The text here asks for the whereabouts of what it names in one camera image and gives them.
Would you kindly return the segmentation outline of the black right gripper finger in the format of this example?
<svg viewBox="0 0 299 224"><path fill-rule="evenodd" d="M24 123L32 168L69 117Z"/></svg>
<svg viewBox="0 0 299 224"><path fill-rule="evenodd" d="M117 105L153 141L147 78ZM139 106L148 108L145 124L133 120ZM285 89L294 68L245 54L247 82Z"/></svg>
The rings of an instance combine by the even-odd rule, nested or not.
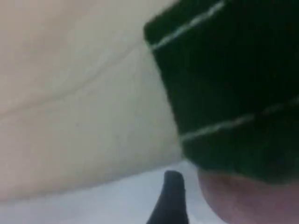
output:
<svg viewBox="0 0 299 224"><path fill-rule="evenodd" d="M148 224L188 224L185 182L178 171L167 170L160 196Z"/></svg>

